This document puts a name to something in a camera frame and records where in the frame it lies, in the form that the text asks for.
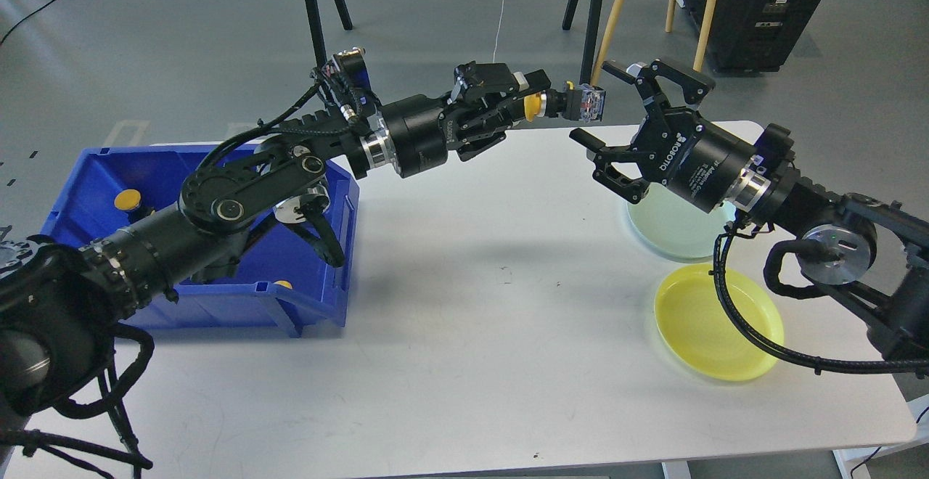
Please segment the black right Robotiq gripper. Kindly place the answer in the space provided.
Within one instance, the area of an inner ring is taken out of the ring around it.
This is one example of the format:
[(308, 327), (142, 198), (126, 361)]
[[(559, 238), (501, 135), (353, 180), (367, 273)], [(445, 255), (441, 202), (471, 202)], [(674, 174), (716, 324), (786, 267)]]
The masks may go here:
[[(633, 205), (646, 197), (652, 182), (701, 211), (711, 212), (756, 153), (752, 144), (693, 111), (716, 88), (716, 80), (665, 59), (629, 66), (605, 60), (601, 71), (634, 86), (647, 117), (626, 146), (607, 146), (583, 128), (570, 131), (568, 136), (584, 146), (594, 164), (592, 178)], [(659, 78), (680, 86), (686, 107), (670, 106)], [(613, 167), (617, 163), (636, 164), (641, 177), (628, 178)]]

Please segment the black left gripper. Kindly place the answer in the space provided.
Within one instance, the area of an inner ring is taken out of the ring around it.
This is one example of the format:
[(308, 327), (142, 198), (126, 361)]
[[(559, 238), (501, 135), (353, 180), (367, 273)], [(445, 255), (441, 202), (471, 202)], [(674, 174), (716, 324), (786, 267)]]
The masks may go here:
[(407, 178), (443, 165), (450, 151), (464, 162), (500, 144), (523, 114), (544, 114), (553, 98), (543, 70), (513, 73), (504, 63), (468, 62), (454, 69), (450, 105), (416, 94), (383, 105), (380, 126), (395, 171)]

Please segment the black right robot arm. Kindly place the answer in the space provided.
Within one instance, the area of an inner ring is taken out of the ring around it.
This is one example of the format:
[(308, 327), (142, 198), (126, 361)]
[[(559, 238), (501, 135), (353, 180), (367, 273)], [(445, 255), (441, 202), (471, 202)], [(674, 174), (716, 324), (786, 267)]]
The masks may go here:
[[(593, 178), (630, 203), (651, 184), (708, 212), (729, 202), (734, 221), (716, 239), (711, 276), (724, 313), (764, 353), (816, 372), (927, 375), (928, 228), (899, 203), (847, 192), (837, 195), (794, 165), (790, 132), (769, 124), (748, 144), (699, 113), (713, 79), (670, 60), (602, 69), (632, 85), (646, 118), (631, 143), (610, 147), (584, 129), (570, 137), (587, 148)], [(847, 361), (790, 350), (752, 327), (727, 289), (732, 240), (779, 227), (793, 235), (771, 247), (766, 286), (788, 298), (831, 297), (868, 327), (878, 361)]]

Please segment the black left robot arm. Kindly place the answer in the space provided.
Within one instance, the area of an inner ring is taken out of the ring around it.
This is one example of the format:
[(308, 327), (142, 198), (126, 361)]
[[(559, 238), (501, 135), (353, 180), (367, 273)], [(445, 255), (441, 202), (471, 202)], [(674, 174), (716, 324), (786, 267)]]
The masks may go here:
[(288, 110), (213, 148), (186, 177), (175, 204), (75, 248), (33, 235), (2, 243), (2, 398), (26, 417), (55, 409), (70, 419), (106, 414), (125, 450), (40, 430), (2, 430), (4, 446), (43, 450), (97, 471), (68, 449), (125, 462), (139, 477), (126, 394), (148, 367), (149, 333), (126, 320), (159, 294), (177, 301), (185, 279), (230, 275), (275, 222), (339, 267), (345, 251), (324, 217), (328, 160), (344, 156), (364, 177), (392, 165), (411, 177), (494, 147), (523, 120), (556, 118), (568, 106), (544, 71), (468, 62), (449, 93), (384, 105), (369, 85), (361, 49), (313, 70), (311, 88)]

